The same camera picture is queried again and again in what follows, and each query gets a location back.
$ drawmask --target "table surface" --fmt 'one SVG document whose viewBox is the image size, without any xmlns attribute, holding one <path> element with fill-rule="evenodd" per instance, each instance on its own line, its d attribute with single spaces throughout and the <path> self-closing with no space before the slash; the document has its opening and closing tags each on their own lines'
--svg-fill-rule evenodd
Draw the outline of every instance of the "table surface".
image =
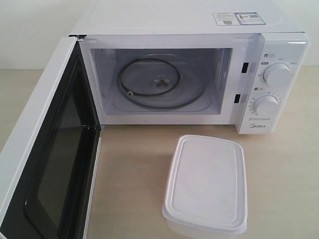
<svg viewBox="0 0 319 239">
<path fill-rule="evenodd" d="M 42 71 L 0 71 L 0 150 Z M 182 239 L 161 213 L 177 140 L 200 134 L 244 148 L 248 227 L 238 239 L 319 238 L 319 67 L 303 67 L 273 134 L 232 125 L 114 125 L 102 146 L 88 239 Z"/>
</svg>

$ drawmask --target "microwave top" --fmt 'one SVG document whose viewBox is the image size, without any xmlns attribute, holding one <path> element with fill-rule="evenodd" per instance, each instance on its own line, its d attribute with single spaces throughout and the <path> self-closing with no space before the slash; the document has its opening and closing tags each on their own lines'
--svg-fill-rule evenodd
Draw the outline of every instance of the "microwave top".
<svg viewBox="0 0 319 239">
<path fill-rule="evenodd" d="M 303 32 L 271 0 L 97 0 L 70 35 Z"/>
</svg>

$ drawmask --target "label sticker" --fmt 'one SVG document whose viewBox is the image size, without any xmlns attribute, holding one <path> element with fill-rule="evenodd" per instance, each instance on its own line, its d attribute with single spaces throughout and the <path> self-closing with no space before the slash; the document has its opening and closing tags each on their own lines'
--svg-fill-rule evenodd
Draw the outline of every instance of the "label sticker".
<svg viewBox="0 0 319 239">
<path fill-rule="evenodd" d="M 225 13 L 213 13 L 215 21 L 218 26 L 238 26 L 240 25 L 235 13 L 225 12 Z"/>
<path fill-rule="evenodd" d="M 256 12 L 236 12 L 241 25 L 266 25 Z"/>
</svg>

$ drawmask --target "knob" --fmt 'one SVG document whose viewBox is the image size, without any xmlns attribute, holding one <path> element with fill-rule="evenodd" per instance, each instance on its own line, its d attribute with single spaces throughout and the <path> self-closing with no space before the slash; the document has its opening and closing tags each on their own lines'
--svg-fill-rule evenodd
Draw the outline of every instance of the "knob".
<svg viewBox="0 0 319 239">
<path fill-rule="evenodd" d="M 259 116 L 271 117 L 278 111 L 277 99 L 273 96 L 263 96 L 254 103 L 254 110 Z"/>
<path fill-rule="evenodd" d="M 271 65 L 264 72 L 264 80 L 274 88 L 289 85 L 291 78 L 291 71 L 284 63 Z"/>
</svg>

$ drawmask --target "white plastic container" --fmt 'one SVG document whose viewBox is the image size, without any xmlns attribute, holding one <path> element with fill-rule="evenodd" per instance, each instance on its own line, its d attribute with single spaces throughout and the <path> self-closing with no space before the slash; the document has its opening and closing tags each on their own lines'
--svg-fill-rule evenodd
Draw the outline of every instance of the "white plastic container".
<svg viewBox="0 0 319 239">
<path fill-rule="evenodd" d="M 185 135 L 173 156 L 162 209 L 175 232 L 232 239 L 247 228 L 243 148 L 232 141 Z"/>
</svg>

